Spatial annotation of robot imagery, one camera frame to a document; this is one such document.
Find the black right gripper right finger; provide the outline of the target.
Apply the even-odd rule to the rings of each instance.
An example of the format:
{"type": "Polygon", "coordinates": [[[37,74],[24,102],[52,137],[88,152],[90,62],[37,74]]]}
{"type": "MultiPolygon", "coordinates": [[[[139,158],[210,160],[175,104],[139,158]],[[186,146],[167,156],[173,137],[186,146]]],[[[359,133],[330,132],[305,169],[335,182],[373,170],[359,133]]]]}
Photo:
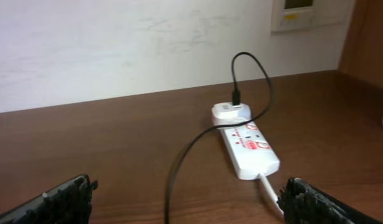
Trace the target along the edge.
{"type": "Polygon", "coordinates": [[[277,205],[287,224],[381,224],[300,178],[287,181],[277,205]]]}

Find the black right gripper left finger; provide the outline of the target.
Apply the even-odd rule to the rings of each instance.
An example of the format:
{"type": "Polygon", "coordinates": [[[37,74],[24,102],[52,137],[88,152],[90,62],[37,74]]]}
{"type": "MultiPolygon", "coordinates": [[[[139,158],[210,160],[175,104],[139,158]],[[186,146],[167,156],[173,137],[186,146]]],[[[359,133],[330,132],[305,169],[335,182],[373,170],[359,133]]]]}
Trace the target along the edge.
{"type": "Polygon", "coordinates": [[[0,214],[0,224],[88,224],[98,181],[80,174],[0,214]]]}

